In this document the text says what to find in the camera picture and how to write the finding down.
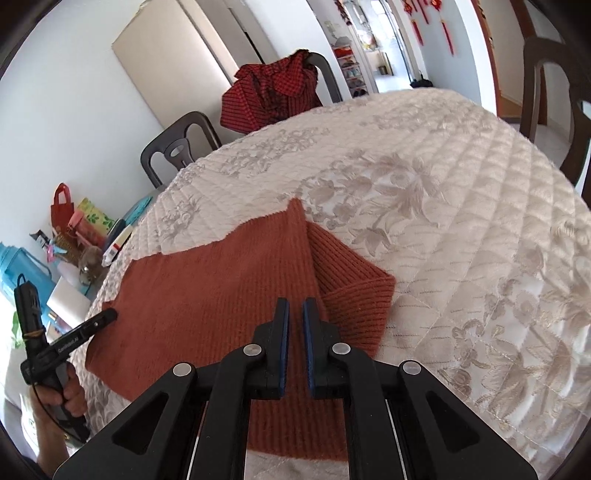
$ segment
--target red tassel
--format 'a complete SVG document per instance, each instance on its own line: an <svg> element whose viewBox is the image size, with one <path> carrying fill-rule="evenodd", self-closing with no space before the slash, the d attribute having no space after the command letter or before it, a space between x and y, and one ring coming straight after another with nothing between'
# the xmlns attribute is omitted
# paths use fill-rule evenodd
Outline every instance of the red tassel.
<svg viewBox="0 0 591 480"><path fill-rule="evenodd" d="M425 13L425 8L423 7L423 4L420 2L418 2L418 6L421 7L421 12L423 13L423 17L425 18L425 22L427 23L427 25L429 25L429 19L427 18L427 14Z"/></svg>
<svg viewBox="0 0 591 480"><path fill-rule="evenodd" d="M445 36L447 38L447 44L449 45L449 51L452 52L452 56L453 56L454 51L453 51L452 38L449 36L449 32L447 30L447 25L445 24L443 19L441 20L441 24L443 25L443 31L445 32Z"/></svg>
<svg viewBox="0 0 591 480"><path fill-rule="evenodd" d="M421 46L424 46L425 44L423 42L423 36L421 35L421 31L418 29L417 21L411 20L411 22L413 23L414 32L417 34L418 42L421 44Z"/></svg>

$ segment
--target wooden chair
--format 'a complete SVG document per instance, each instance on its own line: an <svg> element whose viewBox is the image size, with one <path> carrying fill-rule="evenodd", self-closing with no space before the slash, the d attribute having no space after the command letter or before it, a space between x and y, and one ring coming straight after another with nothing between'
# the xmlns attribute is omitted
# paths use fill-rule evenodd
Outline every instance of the wooden chair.
<svg viewBox="0 0 591 480"><path fill-rule="evenodd" d="M519 131L535 140L540 114L540 79L544 63L558 64L566 74L569 83L570 106L574 118L574 136L560 171L576 185L583 173L591 140L591 119L583 113L583 101L591 102L591 82L580 67L572 50L565 44L548 38L530 37L524 48L524 89L523 112ZM591 175L587 173L583 185L583 200L591 206Z"/></svg>
<svg viewBox="0 0 591 480"><path fill-rule="evenodd" d="M164 154L164 158L179 171L194 162L193 156L191 155L191 147L187 139L187 131L191 125L198 125L202 128L205 138L213 150L217 150L222 146L222 142L213 129L212 123L205 114L201 112L189 112L183 115L159 136L154 138L144 148L140 156L142 167L154 187L158 188L162 186L162 181L152 167L152 156L156 152Z"/></svg>
<svg viewBox="0 0 591 480"><path fill-rule="evenodd" d="M340 94L339 85L336 83L335 74L330 68L330 64L326 58L316 52L311 52L306 59L306 62L310 65L314 65L321 72L326 82L330 93L330 99L333 103L339 103L343 101L343 96Z"/></svg>

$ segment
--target ribbed knit fabric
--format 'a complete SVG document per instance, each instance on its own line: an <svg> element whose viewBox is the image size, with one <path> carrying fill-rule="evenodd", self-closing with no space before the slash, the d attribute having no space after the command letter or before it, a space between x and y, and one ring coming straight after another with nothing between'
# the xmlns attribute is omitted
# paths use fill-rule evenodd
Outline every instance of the ribbed knit fabric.
<svg viewBox="0 0 591 480"><path fill-rule="evenodd" d="M308 459L346 460L341 401L307 390L302 303L316 297L344 342L375 355L395 280L334 236L307 223L299 200L285 212L240 225L225 239L134 261L115 301L118 320L91 341L86 368L134 400L174 364L203 366L250 343L290 301L287 392L254 401L248 447Z"/></svg>

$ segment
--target white quilted fabric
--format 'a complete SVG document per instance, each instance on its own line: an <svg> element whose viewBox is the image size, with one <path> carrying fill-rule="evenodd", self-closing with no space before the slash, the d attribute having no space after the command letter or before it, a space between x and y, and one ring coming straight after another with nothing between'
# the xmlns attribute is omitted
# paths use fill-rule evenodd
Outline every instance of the white quilted fabric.
<svg viewBox="0 0 591 480"><path fill-rule="evenodd" d="M90 313L132 259L220 240L293 196L396 276L378 359L420 361L549 477L591 414L591 215L529 141L457 93L315 109L200 159L143 218ZM127 402L84 357L96 432ZM247 456L247 479L347 475L343 463Z"/></svg>

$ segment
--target blue thermos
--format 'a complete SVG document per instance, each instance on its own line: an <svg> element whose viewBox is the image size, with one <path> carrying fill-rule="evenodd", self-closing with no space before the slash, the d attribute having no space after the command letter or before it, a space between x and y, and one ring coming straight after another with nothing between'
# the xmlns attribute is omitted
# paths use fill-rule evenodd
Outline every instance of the blue thermos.
<svg viewBox="0 0 591 480"><path fill-rule="evenodd" d="M14 289L19 275L36 286L41 303L41 318L47 328L51 323L47 300L56 284L51 279L51 270L24 248L6 247L0 242L0 284L2 294L14 305Z"/></svg>

